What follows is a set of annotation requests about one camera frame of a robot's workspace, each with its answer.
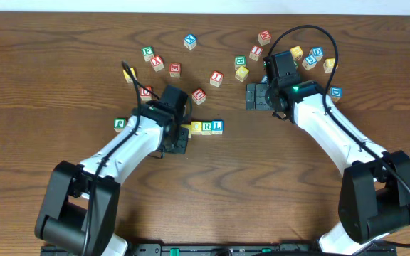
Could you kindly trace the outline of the yellow O block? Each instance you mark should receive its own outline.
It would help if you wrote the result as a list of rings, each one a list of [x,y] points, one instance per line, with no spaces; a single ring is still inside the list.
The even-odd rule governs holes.
[[[201,135],[201,133],[202,133],[202,122],[200,121],[191,122],[191,134]]]

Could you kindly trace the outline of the green R block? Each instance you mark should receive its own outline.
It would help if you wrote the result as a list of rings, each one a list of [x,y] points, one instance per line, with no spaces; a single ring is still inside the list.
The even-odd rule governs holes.
[[[201,134],[212,135],[212,122],[202,122]]]

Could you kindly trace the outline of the yellow C block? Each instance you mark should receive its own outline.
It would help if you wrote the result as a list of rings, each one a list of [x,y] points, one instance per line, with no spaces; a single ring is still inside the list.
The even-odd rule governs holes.
[[[188,130],[188,139],[191,139],[191,125],[190,124],[182,124],[181,127]]]

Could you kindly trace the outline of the red Q block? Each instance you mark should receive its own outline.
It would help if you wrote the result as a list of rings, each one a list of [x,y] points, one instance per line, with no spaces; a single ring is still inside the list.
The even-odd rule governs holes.
[[[173,78],[180,78],[181,77],[181,64],[171,63],[169,66],[169,74]]]

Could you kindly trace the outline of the blue L block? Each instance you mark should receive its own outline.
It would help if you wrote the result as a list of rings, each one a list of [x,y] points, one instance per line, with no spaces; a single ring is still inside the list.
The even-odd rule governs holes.
[[[224,122],[222,120],[213,120],[212,121],[212,134],[223,134],[224,131]]]

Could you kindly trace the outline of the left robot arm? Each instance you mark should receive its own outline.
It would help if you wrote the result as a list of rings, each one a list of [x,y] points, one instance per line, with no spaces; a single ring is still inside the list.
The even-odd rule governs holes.
[[[128,120],[117,120],[119,134],[93,156],[60,162],[51,173],[35,224],[35,236],[72,255],[124,255],[128,242],[115,234],[120,188],[151,153],[183,154],[191,114],[188,100],[149,101]]]

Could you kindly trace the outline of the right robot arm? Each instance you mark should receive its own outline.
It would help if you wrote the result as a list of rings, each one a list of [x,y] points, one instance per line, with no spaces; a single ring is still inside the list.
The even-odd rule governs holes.
[[[353,255],[410,225],[410,158],[361,133],[314,80],[274,78],[246,87],[249,110],[271,110],[308,133],[342,175],[339,223],[319,239],[323,252]]]

